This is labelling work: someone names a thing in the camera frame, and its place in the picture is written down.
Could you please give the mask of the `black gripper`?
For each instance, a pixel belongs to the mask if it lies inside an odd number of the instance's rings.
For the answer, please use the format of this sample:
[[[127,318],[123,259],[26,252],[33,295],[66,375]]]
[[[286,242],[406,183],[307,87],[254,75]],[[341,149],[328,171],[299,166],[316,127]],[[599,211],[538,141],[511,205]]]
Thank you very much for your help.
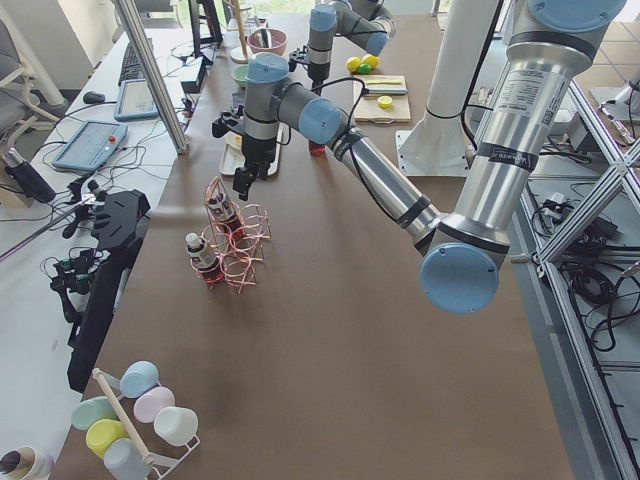
[[[241,200],[246,201],[253,182],[256,179],[265,180],[269,167],[275,161],[278,120],[267,107],[245,104],[235,112],[222,112],[212,122],[211,133],[214,138],[221,138],[228,131],[242,136],[244,164],[235,170],[233,190]]]
[[[298,65],[306,68],[312,81],[312,90],[320,90],[329,77],[331,50],[317,50],[303,45],[289,54],[289,71],[294,72]]]

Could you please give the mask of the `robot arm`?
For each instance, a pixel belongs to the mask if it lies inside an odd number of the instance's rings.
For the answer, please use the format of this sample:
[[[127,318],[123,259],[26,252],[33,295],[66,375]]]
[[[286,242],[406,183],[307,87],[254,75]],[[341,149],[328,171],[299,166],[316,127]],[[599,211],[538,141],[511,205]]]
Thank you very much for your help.
[[[420,281],[439,308],[466,314],[488,305],[510,248],[517,201],[573,78],[593,63],[620,1],[519,1],[474,157],[464,157],[460,123],[502,5],[456,1],[448,15],[424,117],[400,133],[389,160],[347,114],[290,78],[283,57],[260,53],[248,65],[241,110],[224,112],[212,133],[242,138],[233,187],[246,198],[274,161],[288,126],[328,147],[422,254]]]
[[[323,1],[311,10],[305,45],[289,54],[289,71],[305,67],[312,87],[329,77],[333,42],[341,36],[379,56],[395,36],[396,22],[382,1]]]

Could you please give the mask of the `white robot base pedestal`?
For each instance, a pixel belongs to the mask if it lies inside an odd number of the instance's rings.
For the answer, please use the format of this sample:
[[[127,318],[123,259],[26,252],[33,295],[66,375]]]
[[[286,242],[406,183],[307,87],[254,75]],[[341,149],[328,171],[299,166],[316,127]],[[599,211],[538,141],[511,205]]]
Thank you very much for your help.
[[[412,130],[398,133],[398,162],[405,175],[467,174],[464,111],[502,5],[497,0],[451,4],[424,116]]]

